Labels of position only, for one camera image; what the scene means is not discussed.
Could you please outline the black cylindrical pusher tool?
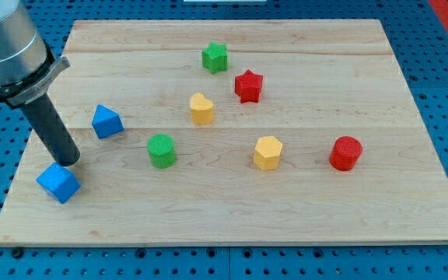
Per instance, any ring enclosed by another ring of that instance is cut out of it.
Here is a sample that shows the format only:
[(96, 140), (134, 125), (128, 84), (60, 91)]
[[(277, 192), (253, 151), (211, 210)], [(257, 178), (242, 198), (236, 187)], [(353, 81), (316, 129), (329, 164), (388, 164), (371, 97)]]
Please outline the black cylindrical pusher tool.
[(20, 110), (56, 163), (71, 166), (79, 160), (79, 148), (47, 94), (22, 105)]

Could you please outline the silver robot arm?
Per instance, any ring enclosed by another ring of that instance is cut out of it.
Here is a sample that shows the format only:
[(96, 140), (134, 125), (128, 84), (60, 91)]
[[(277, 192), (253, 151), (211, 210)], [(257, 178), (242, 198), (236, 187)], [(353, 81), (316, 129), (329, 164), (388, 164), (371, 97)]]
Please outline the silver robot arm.
[(71, 166), (80, 151), (47, 91), (70, 66), (54, 55), (20, 0), (0, 0), (0, 103), (25, 115), (56, 163)]

